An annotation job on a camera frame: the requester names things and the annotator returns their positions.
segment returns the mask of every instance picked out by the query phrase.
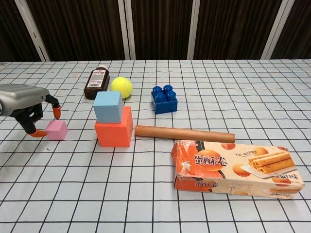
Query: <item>egg roll box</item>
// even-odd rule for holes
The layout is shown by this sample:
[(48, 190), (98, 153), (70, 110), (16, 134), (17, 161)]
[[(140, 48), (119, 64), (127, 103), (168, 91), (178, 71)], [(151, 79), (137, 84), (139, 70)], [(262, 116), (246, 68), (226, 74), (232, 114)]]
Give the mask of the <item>egg roll box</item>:
[(291, 199), (305, 184), (283, 147), (179, 140), (177, 190)]
[(130, 106), (124, 106), (121, 123), (95, 123), (95, 131), (101, 147), (129, 147), (131, 145), (133, 119)]

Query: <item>orange gripper tip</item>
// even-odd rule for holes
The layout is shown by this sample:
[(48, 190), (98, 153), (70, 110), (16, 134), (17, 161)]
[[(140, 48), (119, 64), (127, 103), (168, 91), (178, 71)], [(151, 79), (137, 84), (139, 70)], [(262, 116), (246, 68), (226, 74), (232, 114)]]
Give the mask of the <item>orange gripper tip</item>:
[(47, 135), (45, 131), (42, 130), (36, 130), (34, 133), (29, 134), (31, 137), (44, 137)]
[(60, 118), (60, 109), (61, 108), (62, 108), (62, 106), (59, 106), (58, 108), (53, 108), (53, 114), (57, 120)]

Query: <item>brown curtain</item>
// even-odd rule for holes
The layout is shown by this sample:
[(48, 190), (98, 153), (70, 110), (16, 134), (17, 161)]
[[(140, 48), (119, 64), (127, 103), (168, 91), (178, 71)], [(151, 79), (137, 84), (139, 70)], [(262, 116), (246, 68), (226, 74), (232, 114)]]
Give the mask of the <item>brown curtain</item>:
[(271, 58), (311, 58), (310, 0), (295, 0)]
[(136, 59), (186, 59), (192, 0), (132, 0)]
[(14, 0), (0, 0), (0, 48), (0, 62), (40, 61)]
[(202, 0), (195, 59), (260, 59), (282, 0)]
[(123, 60), (118, 0), (27, 0), (52, 61)]

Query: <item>brown bottle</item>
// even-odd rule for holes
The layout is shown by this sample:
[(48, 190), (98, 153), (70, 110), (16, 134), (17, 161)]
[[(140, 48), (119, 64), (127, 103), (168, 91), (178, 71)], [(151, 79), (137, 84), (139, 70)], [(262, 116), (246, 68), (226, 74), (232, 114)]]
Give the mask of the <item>brown bottle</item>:
[(107, 67), (98, 66), (95, 70), (91, 72), (88, 78), (86, 86), (84, 88), (84, 95), (89, 100), (94, 100), (96, 98), (97, 92), (106, 91), (108, 88), (110, 76)]

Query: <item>robotic arm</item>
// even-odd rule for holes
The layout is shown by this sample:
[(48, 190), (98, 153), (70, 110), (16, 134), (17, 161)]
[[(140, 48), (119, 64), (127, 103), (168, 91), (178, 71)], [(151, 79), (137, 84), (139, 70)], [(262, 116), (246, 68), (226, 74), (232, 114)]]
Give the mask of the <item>robotic arm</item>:
[(0, 116), (14, 117), (32, 137), (47, 135), (35, 128), (35, 123), (43, 117), (43, 101), (52, 104), (54, 117), (59, 119), (61, 106), (47, 89), (23, 84), (0, 85)]

